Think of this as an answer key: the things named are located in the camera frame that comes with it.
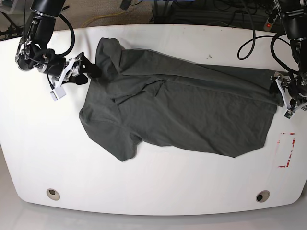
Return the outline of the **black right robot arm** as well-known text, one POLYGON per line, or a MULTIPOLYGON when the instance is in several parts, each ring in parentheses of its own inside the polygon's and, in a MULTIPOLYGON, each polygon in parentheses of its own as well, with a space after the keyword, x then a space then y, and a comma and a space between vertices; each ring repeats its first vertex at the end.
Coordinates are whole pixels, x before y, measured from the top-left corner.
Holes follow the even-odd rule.
POLYGON ((63 0, 33 1, 29 18, 23 21, 23 34, 15 55, 19 69, 38 69, 47 76, 52 89, 57 83, 83 85, 89 79, 101 76, 101 69, 91 63, 84 53, 70 60, 65 58, 74 48, 75 33, 70 22, 61 13, 64 3, 63 0), (61 54, 56 54, 55 50, 47 46, 53 35, 56 18, 64 21, 71 34, 71 44, 61 54))

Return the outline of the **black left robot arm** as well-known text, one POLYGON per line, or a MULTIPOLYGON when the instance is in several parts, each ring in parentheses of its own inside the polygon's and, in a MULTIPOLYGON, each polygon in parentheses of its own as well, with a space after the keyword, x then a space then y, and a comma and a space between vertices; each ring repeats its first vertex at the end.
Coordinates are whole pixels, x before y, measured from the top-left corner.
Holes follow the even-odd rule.
POLYGON ((284 33, 276 34, 271 40, 273 58, 288 71, 290 80, 284 83, 292 97, 290 107, 307 99, 307 2, 305 0, 276 0, 275 5, 283 25, 284 33), (289 68, 278 59, 274 51, 275 41, 285 34, 290 41, 292 56, 298 64, 298 71, 289 68))

